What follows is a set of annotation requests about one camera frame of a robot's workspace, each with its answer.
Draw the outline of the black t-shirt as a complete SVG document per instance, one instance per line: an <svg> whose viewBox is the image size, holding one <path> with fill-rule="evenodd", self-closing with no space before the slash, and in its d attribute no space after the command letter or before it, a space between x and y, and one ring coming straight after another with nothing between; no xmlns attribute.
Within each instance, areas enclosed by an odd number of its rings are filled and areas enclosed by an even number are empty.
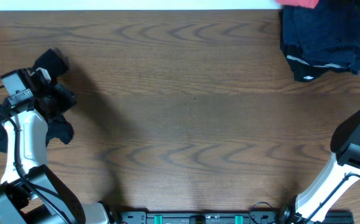
<svg viewBox="0 0 360 224"><path fill-rule="evenodd" d="M52 79L50 83L46 82L41 72L36 71L39 67L48 71ZM35 60L32 67L13 70L2 75L2 86L7 90L8 96L0 104L0 111L8 116L14 116L35 109L36 98L58 84L57 78L68 70L62 57L56 51L49 49ZM64 115L47 125L46 144L53 138L60 139L64 144L72 140L74 130Z"/></svg>

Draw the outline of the red orange t-shirt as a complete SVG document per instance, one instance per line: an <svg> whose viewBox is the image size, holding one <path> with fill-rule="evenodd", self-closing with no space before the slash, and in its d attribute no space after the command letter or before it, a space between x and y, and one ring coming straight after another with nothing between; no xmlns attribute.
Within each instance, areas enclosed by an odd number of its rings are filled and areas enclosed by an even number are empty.
<svg viewBox="0 0 360 224"><path fill-rule="evenodd" d="M275 0L276 3L285 6L299 6L314 9L320 0Z"/></svg>

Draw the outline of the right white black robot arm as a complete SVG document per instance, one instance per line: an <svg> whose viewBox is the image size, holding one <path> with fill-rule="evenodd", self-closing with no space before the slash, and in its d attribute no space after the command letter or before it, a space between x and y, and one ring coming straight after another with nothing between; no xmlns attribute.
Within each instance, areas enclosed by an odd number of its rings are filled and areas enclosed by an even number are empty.
<svg viewBox="0 0 360 224"><path fill-rule="evenodd" d="M360 1L283 1L280 48L294 79L328 71L360 72ZM280 223L323 223L333 204L360 180L360 110L343 121L331 155L313 183L281 212Z"/></svg>

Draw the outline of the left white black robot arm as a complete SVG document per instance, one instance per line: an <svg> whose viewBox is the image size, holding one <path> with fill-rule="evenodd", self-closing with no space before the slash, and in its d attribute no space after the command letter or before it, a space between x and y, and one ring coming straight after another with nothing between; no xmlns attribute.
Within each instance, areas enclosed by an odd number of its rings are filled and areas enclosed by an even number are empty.
<svg viewBox="0 0 360 224"><path fill-rule="evenodd" d="M49 169L49 123L76 104L57 82L66 69L22 68L1 76L7 163L0 183L0 223L114 223L101 203L83 204Z"/></svg>

